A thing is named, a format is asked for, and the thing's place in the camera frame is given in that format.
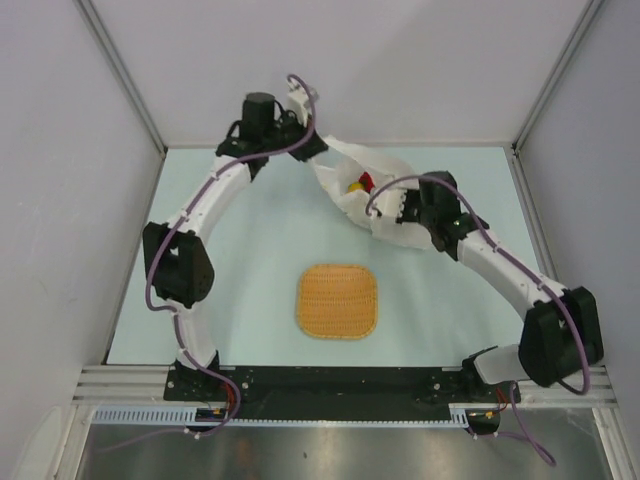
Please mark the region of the white plastic bag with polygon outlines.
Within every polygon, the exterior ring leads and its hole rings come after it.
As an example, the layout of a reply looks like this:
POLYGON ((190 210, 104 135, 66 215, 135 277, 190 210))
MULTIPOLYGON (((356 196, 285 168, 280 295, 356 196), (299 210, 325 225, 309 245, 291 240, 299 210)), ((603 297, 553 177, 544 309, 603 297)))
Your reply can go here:
POLYGON ((415 224, 402 224, 401 230, 391 237, 378 237, 372 233, 367 207, 371 205, 371 195, 391 187, 418 189, 418 181, 413 178, 415 171, 405 161, 362 145, 343 142, 333 136, 323 138, 330 153, 338 155, 338 160, 329 166, 319 157, 310 160, 315 176, 331 201, 355 225, 368 230, 372 237, 401 247, 428 250, 431 237, 428 231, 415 224), (375 188, 348 193, 350 184, 358 182, 360 175, 368 172, 374 180, 375 188))

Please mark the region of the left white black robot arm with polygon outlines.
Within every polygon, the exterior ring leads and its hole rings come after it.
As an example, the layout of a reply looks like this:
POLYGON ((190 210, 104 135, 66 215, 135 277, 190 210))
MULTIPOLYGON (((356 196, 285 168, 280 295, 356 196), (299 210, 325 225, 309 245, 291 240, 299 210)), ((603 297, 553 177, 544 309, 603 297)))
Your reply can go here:
POLYGON ((327 150, 314 123, 317 98, 304 87, 289 92, 287 106, 266 92, 247 94, 202 185, 170 220, 143 229, 145 303, 153 312, 170 314, 179 345, 175 371, 199 399, 214 397, 224 382, 218 350, 196 312, 215 279, 208 238, 271 157, 289 154, 307 162, 327 150))

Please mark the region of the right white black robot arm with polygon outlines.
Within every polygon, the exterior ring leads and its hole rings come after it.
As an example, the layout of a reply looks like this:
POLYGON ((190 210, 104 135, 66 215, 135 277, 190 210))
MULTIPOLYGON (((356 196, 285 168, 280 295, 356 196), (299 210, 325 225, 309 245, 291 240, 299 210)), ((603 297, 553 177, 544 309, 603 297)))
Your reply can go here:
POLYGON ((522 320, 517 345, 470 356, 463 393, 484 401, 498 383, 529 379, 575 394, 591 389, 590 368, 604 357, 597 302, 585 287, 570 289, 511 253, 459 192, 447 171, 398 179, 410 203, 402 217, 424 227, 432 245, 493 287, 522 320))

